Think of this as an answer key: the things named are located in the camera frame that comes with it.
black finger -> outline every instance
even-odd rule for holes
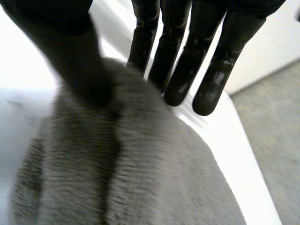
[[[164,30],[149,73],[151,80],[165,91],[187,25],[190,0],[161,0]]]
[[[236,60],[265,21],[266,18],[227,12],[210,67],[193,100],[195,113],[207,116],[214,111]]]
[[[132,5],[137,23],[127,64],[135,66],[144,74],[158,28],[159,2],[132,0]]]

fuzzy gray object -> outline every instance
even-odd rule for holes
[[[12,225],[245,225],[202,138],[114,60],[106,108],[62,86],[10,197]]]

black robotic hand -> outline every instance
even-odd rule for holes
[[[151,80],[164,93],[170,106],[185,99],[201,63],[224,18],[222,34],[210,66],[193,100],[193,110],[211,114],[245,44],[285,0],[132,0],[137,26],[128,59],[142,72],[148,64],[161,9],[164,24],[153,65]],[[189,36],[171,76],[191,11]]]

gray fur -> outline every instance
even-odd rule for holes
[[[11,224],[246,224],[202,138],[138,72],[106,65],[115,82],[106,108],[62,87],[17,174]]]

white wall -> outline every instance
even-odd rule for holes
[[[117,6],[114,10],[115,12],[118,12],[122,21],[124,21],[130,28],[130,31],[123,33],[123,35],[130,39],[132,38],[132,32],[135,28],[135,18],[131,2],[130,0],[110,0],[106,1],[106,5],[119,5],[115,4],[116,2],[121,3],[124,7],[119,11],[120,7]],[[277,71],[285,65],[300,59],[300,23],[295,21],[295,14],[299,6],[300,2],[298,0],[287,0],[276,13],[268,17],[267,22],[246,45],[244,51],[240,55],[225,87],[227,93],[233,94]],[[210,58],[212,57],[213,51],[218,43],[220,29],[221,27],[216,33],[216,38],[213,41],[210,51],[198,73],[198,78],[194,82],[195,88],[198,84],[200,84],[208,67]],[[152,63],[161,32],[162,24],[160,23],[157,31],[157,38],[153,47],[154,51],[152,51],[151,54],[152,59],[150,60],[150,65]],[[187,34],[188,32],[185,34],[183,43],[185,43]],[[120,43],[114,43],[114,41],[112,41],[111,44],[113,46],[120,45]],[[124,49],[124,56],[127,57],[130,45],[127,46],[122,44],[122,48]]]

